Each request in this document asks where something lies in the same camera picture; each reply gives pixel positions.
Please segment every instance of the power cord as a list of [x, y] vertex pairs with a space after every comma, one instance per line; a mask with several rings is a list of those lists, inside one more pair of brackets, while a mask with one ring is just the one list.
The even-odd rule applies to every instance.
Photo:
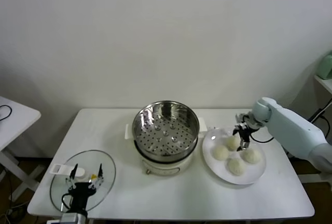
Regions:
[[5, 217], [5, 218], [6, 218], [6, 219], [5, 219], [5, 224], [6, 224], [7, 222], [10, 224], [10, 221], [9, 221], [9, 219], [8, 219], [8, 217], [7, 217], [6, 214], [2, 214], [2, 215], [0, 215], [0, 218], [2, 218], [2, 217]]
[[11, 113], [12, 113], [12, 109], [11, 109], [10, 106], [8, 106], [8, 105], [2, 105], [2, 106], [0, 106], [0, 108], [2, 108], [2, 107], [8, 107], [9, 108], [9, 114], [6, 117], [3, 117], [2, 119], [0, 119], [0, 121], [2, 121], [4, 119], [7, 119], [11, 115]]
[[71, 195], [71, 194], [69, 194], [69, 193], [66, 193], [66, 194], [64, 194], [64, 195], [62, 195], [62, 197], [61, 197], [61, 202], [62, 202], [62, 204], [67, 208], [67, 209], [70, 209], [70, 207], [68, 207], [68, 205], [64, 202], [64, 197], [66, 197], [67, 195]]
[[317, 120], [317, 118], [319, 118], [321, 115], [323, 115], [324, 114], [324, 112], [325, 112], [325, 110], [330, 106], [330, 105], [332, 105], [332, 99], [330, 99], [329, 101], [328, 101], [328, 103], [323, 107], [323, 108], [319, 108], [309, 119], [308, 119], [308, 121], [310, 122], [310, 123], [314, 123], [316, 120]]
[[327, 118], [325, 118], [324, 116], [320, 116], [321, 119], [324, 119], [327, 123], [327, 132], [325, 134], [325, 138], [327, 138], [327, 136], [329, 135], [330, 133], [330, 130], [331, 130], [331, 126], [330, 126], [330, 122], [328, 122]]
[[274, 137], [271, 137], [269, 140], [266, 140], [266, 141], [259, 141], [259, 140], [255, 139], [255, 138], [252, 136], [252, 134], [250, 134], [250, 137], [251, 137], [254, 141], [256, 141], [256, 142], [258, 142], [258, 143], [261, 143], [261, 144], [266, 144], [266, 143], [268, 143], [268, 142], [271, 142], [271, 141], [274, 139]]

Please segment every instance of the steamed bun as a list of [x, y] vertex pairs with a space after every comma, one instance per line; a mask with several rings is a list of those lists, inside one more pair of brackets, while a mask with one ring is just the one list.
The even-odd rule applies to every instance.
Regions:
[[227, 163], [227, 169], [235, 176], [241, 176], [245, 172], [245, 163], [239, 158], [232, 158]]
[[238, 134], [235, 134], [233, 136], [230, 136], [226, 140], [226, 146], [229, 150], [235, 151], [239, 148], [241, 142], [241, 138]]
[[256, 164], [261, 160], [261, 154], [258, 150], [249, 148], [243, 151], [242, 158], [248, 163]]
[[226, 160], [229, 156], [229, 151], [224, 145], [218, 145], [213, 149], [213, 157], [217, 160]]

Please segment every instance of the green object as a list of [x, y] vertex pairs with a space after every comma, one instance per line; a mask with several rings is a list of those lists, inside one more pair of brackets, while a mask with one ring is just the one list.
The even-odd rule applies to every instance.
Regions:
[[316, 74], [323, 80], [332, 79], [332, 55], [327, 55], [322, 59]]

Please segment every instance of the white wall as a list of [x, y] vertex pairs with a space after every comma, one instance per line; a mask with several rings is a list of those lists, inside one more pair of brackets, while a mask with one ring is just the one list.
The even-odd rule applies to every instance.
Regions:
[[330, 1], [0, 0], [0, 94], [42, 114], [11, 147], [52, 156], [83, 107], [287, 106], [332, 47]]

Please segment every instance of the floor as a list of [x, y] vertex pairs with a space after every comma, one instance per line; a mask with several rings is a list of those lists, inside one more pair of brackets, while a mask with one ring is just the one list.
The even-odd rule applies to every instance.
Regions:
[[[45, 167], [49, 165], [49, 161], [21, 161], [20, 167], [27, 173], [31, 173], [33, 169], [38, 165], [42, 164]], [[314, 174], [317, 171], [315, 168], [311, 166], [311, 164], [307, 161], [295, 161], [292, 162], [292, 165], [297, 172], [297, 174]], [[10, 181], [12, 184], [12, 190], [15, 190], [16, 187], [18, 187], [21, 183], [19, 179], [17, 179], [14, 175], [10, 174]], [[319, 223], [319, 224], [325, 224], [325, 223], [331, 223], [331, 211], [332, 211], [332, 192], [330, 190], [330, 186], [327, 183], [319, 183], [319, 184], [304, 184], [303, 185], [314, 208], [315, 208], [315, 215], [312, 218], [308, 219], [292, 219], [292, 220], [286, 220], [283, 223], [284, 224], [307, 224], [307, 223]], [[9, 179], [6, 176], [1, 182], [0, 182], [0, 216], [6, 212], [6, 210], [9, 208], [10, 201], [8, 200], [8, 197], [10, 195], [10, 183]], [[33, 195], [33, 192], [30, 190], [26, 190], [24, 194], [18, 198], [18, 200], [12, 204], [12, 206], [18, 205], [20, 203], [28, 202]], [[26, 205], [22, 208], [20, 208], [19, 216], [22, 216], [22, 219], [17, 221], [11, 220], [11, 224], [13, 223], [19, 223], [19, 224], [41, 224], [46, 223], [46, 221], [50, 218], [45, 217], [35, 217], [31, 216], [28, 213], [24, 215], [24, 211], [26, 211]], [[0, 217], [0, 223], [5, 222], [5, 217]], [[136, 222], [136, 224], [174, 224], [174, 222], [163, 222], [158, 221], [157, 223], [153, 223], [156, 221], [141, 221]], [[96, 224], [100, 223], [121, 223], [121, 224], [132, 224], [130, 221], [95, 221]], [[217, 224], [217, 223], [245, 223], [245, 222], [209, 222], [209, 224]]]

